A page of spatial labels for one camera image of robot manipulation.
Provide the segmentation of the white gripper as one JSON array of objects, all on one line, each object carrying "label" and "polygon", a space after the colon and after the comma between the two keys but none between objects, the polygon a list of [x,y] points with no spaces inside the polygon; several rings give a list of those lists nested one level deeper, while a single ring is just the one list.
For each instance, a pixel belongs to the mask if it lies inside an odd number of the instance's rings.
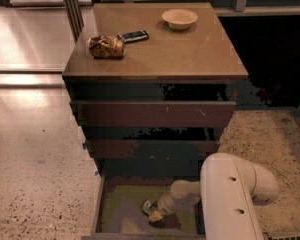
[{"label": "white gripper", "polygon": [[172,215],[175,212],[175,203],[169,193],[164,193],[157,200],[157,207],[159,210],[152,210],[148,215],[148,220],[150,223],[163,221],[165,216]]}]

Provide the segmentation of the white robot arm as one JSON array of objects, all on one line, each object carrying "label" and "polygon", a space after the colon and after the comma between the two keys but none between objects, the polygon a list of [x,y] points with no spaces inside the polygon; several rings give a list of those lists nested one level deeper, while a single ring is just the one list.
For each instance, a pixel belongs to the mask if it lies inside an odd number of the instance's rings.
[{"label": "white robot arm", "polygon": [[272,203],[278,194],[278,181],[267,168],[214,153],[205,159],[198,181],[173,182],[157,201],[145,201],[142,210],[155,223],[201,203],[207,240],[264,240],[254,207]]}]

